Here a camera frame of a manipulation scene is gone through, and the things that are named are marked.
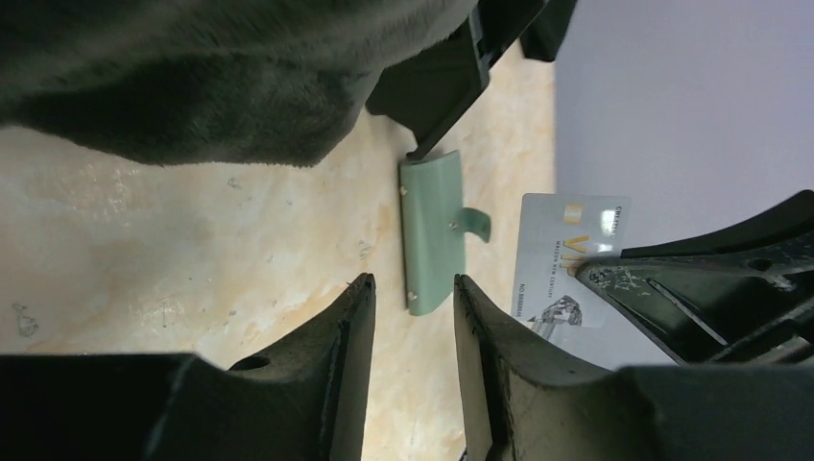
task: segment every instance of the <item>gray cloth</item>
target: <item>gray cloth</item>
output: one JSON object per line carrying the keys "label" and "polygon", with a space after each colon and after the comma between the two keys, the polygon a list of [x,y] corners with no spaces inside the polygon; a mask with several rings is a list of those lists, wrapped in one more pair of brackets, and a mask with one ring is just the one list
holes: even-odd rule
{"label": "gray cloth", "polygon": [[474,0],[4,0],[0,123],[147,164],[318,163]]}

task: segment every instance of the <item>card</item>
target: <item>card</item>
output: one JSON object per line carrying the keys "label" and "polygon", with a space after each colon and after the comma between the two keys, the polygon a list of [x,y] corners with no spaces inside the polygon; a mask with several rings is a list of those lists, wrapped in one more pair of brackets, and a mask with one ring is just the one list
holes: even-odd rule
{"label": "card", "polygon": [[574,276],[585,261],[621,255],[630,209],[626,197],[524,195],[512,315],[543,337],[556,325],[601,327],[612,307]]}

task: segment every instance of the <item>green object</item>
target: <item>green object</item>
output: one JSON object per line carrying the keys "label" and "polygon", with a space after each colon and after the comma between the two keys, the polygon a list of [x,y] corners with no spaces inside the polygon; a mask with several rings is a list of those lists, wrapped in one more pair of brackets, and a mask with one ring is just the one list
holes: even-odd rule
{"label": "green object", "polygon": [[429,314],[452,293],[467,269],[464,233],[489,242],[488,214],[464,207],[464,175],[458,151],[398,168],[407,306]]}

